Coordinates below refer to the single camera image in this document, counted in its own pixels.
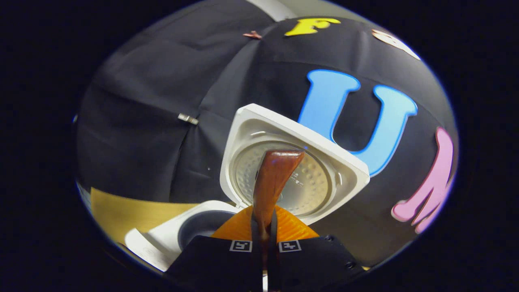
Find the orange plastic piece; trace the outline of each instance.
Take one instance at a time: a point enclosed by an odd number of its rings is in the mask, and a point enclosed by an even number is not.
[[[290,240],[303,240],[319,235],[306,226],[297,217],[287,210],[275,206],[278,218],[278,238],[277,242]],[[252,206],[249,206],[225,222],[211,237],[225,240],[252,240],[251,235],[251,216]]]

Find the open lid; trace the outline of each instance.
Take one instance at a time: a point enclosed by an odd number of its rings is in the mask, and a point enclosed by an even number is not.
[[[348,151],[283,115],[249,104],[236,112],[220,172],[222,190],[237,208],[252,205],[265,151],[281,149],[306,151],[278,200],[305,224],[341,207],[370,181],[366,164]]]

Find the metal clip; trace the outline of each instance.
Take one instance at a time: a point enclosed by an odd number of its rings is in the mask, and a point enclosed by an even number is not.
[[[251,33],[244,33],[243,35],[251,38],[262,39],[262,37],[256,31],[251,31]]]
[[[198,125],[198,120],[195,119],[192,116],[188,116],[186,114],[179,114],[179,120],[183,120],[189,123],[192,123],[193,125]]]

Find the copper clip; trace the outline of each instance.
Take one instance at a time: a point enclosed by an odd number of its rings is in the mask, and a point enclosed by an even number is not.
[[[244,33],[243,35],[251,38],[262,39],[262,37],[256,31],[251,31],[251,33]]]

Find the black screw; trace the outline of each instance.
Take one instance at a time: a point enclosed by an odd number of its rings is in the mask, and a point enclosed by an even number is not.
[[[346,267],[346,269],[353,269],[353,267],[355,267],[355,263],[354,262],[347,262],[346,265],[344,265]]]

